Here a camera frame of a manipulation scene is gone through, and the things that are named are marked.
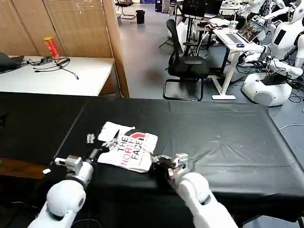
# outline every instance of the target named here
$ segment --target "cup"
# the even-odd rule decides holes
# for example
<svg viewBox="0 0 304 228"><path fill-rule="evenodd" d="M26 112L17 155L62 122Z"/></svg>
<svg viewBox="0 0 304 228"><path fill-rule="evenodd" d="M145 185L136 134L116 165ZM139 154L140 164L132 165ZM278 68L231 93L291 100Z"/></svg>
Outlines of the cup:
<svg viewBox="0 0 304 228"><path fill-rule="evenodd" d="M229 31L232 32L232 33L235 33L237 32L237 24L238 24L238 21L237 20L232 20L230 21L230 24L229 24Z"/></svg>

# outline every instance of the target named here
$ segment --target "black office chair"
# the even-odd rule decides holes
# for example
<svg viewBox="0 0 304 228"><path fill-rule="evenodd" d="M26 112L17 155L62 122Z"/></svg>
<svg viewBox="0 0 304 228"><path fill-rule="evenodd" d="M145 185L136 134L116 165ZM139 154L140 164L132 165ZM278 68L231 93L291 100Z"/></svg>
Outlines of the black office chair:
<svg viewBox="0 0 304 228"><path fill-rule="evenodd" d="M167 79L163 88L163 98L169 100L182 100L182 101L201 101L203 98L203 80L208 77L209 67L206 61L202 57L198 56L187 56L189 48L199 45L197 43L183 43L186 46L186 51L182 57L180 57L180 42L177 35L176 25L174 20L170 19L167 21L167 28L172 34L172 41L174 51L171 54L168 62L168 73L169 75L179 77L180 79ZM167 82L191 82L196 83L201 79L201 92L198 100L185 99L179 97L167 97L166 86Z"/></svg>
<svg viewBox="0 0 304 228"><path fill-rule="evenodd" d="M132 0L125 0L125 1L119 1L117 0L117 2L115 3L116 6L118 6L117 10L119 10L119 7L122 8L122 14L126 17L121 17L121 19L127 19L127 20L132 20L134 19L136 16L132 15L132 14L124 14L124 7L129 7L131 5L133 5Z"/></svg>

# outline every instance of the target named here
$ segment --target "trash can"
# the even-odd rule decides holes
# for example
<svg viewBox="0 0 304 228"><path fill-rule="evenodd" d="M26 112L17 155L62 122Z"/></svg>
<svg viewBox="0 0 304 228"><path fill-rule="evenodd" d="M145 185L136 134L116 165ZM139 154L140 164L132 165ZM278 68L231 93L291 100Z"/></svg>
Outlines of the trash can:
<svg viewBox="0 0 304 228"><path fill-rule="evenodd" d="M137 24L143 24L144 23L144 10L137 10L136 11L136 20L137 20Z"/></svg>

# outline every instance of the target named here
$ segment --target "humanoid robot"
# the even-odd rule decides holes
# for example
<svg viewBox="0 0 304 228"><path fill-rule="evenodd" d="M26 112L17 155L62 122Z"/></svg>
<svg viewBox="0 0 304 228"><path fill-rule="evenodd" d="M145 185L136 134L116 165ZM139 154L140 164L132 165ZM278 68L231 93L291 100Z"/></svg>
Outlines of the humanoid robot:
<svg viewBox="0 0 304 228"><path fill-rule="evenodd" d="M284 7L276 12L273 12L265 17L260 17L260 23L267 23L268 20L285 13L288 13L288 22L275 21L267 24L271 31L271 43L267 44L267 52L272 57L279 60L284 60L285 56L293 49L297 48L295 67L301 67L304 62L304 1L297 0L290 3L290 7ZM266 37L265 32L261 32L257 37L263 41ZM248 64L253 60L258 60L259 53L246 52L241 55L239 64L244 66L252 66Z"/></svg>
<svg viewBox="0 0 304 228"><path fill-rule="evenodd" d="M304 1L291 3L288 22L275 22L271 44L266 47L271 51L268 57L269 68L278 74L250 74L244 81L242 91L256 103L276 106L282 105L290 96L292 88L286 81L296 79L303 74L301 66L304 62ZM288 52L297 48L294 67L283 60Z"/></svg>

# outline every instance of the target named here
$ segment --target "wooden partition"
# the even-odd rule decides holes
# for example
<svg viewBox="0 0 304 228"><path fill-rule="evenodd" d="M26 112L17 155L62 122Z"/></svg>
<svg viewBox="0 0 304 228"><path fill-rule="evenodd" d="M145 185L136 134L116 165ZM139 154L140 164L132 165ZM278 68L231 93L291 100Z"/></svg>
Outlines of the wooden partition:
<svg viewBox="0 0 304 228"><path fill-rule="evenodd" d="M0 0L0 52L9 55L38 55L11 0Z"/></svg>
<svg viewBox="0 0 304 228"><path fill-rule="evenodd" d="M0 52L47 56L45 36L61 56L114 58L121 94L129 98L112 0L0 0ZM114 92L109 80L103 91Z"/></svg>

